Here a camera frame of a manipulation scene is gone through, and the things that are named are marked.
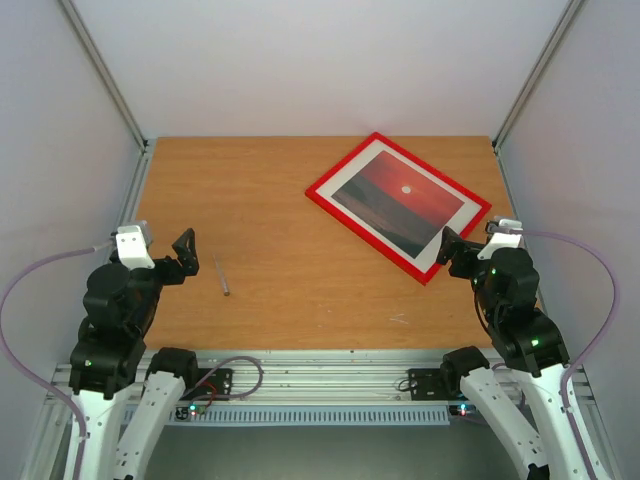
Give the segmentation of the red picture frame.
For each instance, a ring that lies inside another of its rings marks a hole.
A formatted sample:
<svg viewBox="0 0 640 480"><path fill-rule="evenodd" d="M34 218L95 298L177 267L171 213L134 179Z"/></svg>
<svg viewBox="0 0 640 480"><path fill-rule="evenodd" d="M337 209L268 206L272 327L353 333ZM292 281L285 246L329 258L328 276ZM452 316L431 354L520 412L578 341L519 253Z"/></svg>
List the red picture frame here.
<svg viewBox="0 0 640 480"><path fill-rule="evenodd" d="M422 285L438 272L443 230L467 237L491 203L378 132L305 195Z"/></svg>

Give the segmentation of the small clear-handled screwdriver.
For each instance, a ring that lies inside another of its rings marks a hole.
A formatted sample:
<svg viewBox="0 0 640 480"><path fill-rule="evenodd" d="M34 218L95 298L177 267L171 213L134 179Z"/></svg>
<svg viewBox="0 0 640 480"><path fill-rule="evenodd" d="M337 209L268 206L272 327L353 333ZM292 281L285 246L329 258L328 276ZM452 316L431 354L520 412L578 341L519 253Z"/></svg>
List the small clear-handled screwdriver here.
<svg viewBox="0 0 640 480"><path fill-rule="evenodd" d="M212 255L212 259L213 259L214 266L215 266L215 269L216 269L216 272L217 272L217 275L218 275L218 278L219 278L219 281L220 281L220 285L221 285L221 288L222 288L223 295L225 297L229 297L231 295L231 290L230 290L226 275L224 273L224 270L222 269L221 264L219 263L219 261L218 261L218 259L217 259L215 254Z"/></svg>

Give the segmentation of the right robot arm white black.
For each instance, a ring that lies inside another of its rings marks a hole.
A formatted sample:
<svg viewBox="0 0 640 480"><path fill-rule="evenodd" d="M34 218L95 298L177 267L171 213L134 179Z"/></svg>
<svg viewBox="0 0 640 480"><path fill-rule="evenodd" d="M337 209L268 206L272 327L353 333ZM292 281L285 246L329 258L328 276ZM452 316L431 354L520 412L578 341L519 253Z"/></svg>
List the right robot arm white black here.
<svg viewBox="0 0 640 480"><path fill-rule="evenodd" d="M520 246L521 224L494 220L486 231L480 244L445 227L437 261L470 282L476 313L531 414L508 397L474 346L444 355L442 387L479 411L520 478L607 479L573 387L577 366L559 328L537 306L539 274Z"/></svg>

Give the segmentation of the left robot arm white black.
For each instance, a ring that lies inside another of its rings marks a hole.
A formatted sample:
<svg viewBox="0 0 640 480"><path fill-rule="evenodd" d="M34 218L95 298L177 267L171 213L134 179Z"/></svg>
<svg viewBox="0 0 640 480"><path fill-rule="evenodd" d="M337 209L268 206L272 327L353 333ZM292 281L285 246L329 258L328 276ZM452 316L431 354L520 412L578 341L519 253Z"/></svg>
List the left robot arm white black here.
<svg viewBox="0 0 640 480"><path fill-rule="evenodd" d="M152 258L149 244L144 223L119 227L111 259L87 280L86 317L70 356L76 437L67 479L143 478L171 410L200 389L195 353L164 347L151 359L132 419L123 422L161 291L199 270L193 229L173 243L174 257Z"/></svg>

